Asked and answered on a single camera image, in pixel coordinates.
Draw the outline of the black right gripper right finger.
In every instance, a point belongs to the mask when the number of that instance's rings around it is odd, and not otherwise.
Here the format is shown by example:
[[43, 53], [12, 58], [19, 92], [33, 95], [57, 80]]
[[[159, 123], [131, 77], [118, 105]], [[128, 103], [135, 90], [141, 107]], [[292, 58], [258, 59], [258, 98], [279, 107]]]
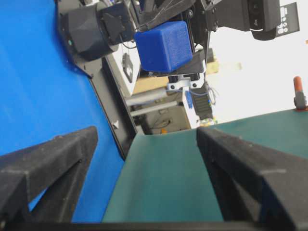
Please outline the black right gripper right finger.
[[217, 129], [198, 128], [196, 140], [226, 221], [308, 228], [307, 159]]

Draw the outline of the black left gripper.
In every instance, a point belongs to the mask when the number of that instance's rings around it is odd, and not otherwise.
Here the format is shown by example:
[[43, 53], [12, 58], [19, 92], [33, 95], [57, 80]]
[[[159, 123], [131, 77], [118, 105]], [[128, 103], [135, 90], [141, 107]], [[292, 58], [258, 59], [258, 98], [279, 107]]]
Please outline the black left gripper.
[[[200, 45], [207, 52], [210, 34], [217, 29], [215, 0], [141, 0], [137, 11], [137, 31], [149, 31], [166, 22], [187, 24], [192, 50]], [[199, 74], [206, 71], [205, 52], [198, 51], [180, 68], [168, 72], [147, 71], [147, 77]]]

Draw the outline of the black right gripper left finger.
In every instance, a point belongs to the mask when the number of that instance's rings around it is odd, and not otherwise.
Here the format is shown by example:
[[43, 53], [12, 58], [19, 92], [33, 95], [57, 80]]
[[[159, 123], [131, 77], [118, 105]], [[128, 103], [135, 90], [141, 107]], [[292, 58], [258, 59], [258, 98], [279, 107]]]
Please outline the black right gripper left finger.
[[0, 220], [70, 222], [98, 142], [90, 126], [0, 157]]

